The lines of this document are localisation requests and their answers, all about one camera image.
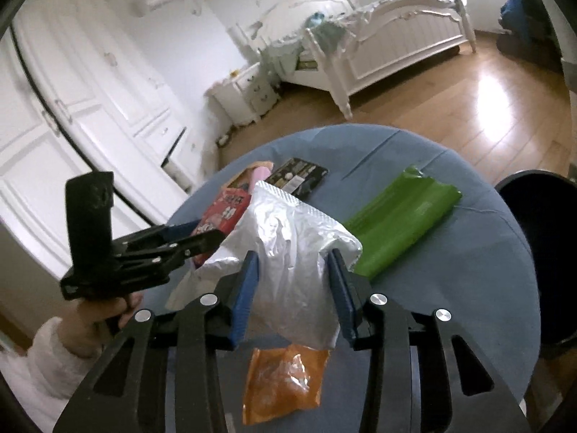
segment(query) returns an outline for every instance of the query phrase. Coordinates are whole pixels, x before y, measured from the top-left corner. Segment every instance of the green package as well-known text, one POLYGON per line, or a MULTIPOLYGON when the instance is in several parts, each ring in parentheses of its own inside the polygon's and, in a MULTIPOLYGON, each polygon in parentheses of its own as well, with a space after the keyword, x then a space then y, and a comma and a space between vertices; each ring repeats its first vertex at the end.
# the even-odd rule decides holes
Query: green package
POLYGON ((362 243, 355 273, 374 278, 416 243, 461 199, 443 184, 409 166, 344 226, 362 243))

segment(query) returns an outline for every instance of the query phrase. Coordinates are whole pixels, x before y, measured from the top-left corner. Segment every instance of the black trash can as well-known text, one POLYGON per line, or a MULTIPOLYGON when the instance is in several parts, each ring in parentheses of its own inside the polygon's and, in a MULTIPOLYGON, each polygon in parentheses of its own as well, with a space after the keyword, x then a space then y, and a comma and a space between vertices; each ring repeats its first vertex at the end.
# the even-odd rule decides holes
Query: black trash can
POLYGON ((541 344, 577 342, 577 185, 552 172, 522 171, 496 187, 533 252, 541 344))

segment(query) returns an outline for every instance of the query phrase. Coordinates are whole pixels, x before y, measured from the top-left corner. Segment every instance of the dark chocolate bar package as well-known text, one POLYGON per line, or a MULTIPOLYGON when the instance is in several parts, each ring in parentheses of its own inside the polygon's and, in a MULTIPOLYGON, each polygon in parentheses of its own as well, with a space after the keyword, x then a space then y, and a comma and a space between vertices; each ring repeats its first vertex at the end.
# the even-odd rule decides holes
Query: dark chocolate bar package
POLYGON ((328 173, 328 169, 309 161, 291 158, 266 180, 299 200, 305 200, 328 173))

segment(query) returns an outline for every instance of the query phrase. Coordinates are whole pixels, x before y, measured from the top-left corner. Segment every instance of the human hand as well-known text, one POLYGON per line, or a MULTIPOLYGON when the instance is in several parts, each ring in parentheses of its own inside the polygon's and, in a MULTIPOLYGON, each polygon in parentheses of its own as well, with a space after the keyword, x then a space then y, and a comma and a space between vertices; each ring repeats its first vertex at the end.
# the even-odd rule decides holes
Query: human hand
POLYGON ((125 298, 105 301, 75 301, 58 325, 60 342, 77 357, 92 358, 98 355, 104 335, 100 331, 99 323, 120 316, 118 328, 122 329, 134 315, 142 298, 142 293, 132 293, 125 298))

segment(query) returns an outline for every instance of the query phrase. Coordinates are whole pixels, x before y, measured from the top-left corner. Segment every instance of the white wardrobe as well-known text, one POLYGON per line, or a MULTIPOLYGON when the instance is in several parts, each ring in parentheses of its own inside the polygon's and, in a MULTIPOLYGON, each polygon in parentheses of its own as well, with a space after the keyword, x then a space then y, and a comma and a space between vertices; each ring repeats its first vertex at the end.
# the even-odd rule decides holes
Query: white wardrobe
POLYGON ((114 173, 120 237, 165 223, 215 170, 214 141, 185 128, 176 101, 104 0, 27 0, 19 10, 0 41, 0 212, 57 280, 71 265, 68 179, 114 173))

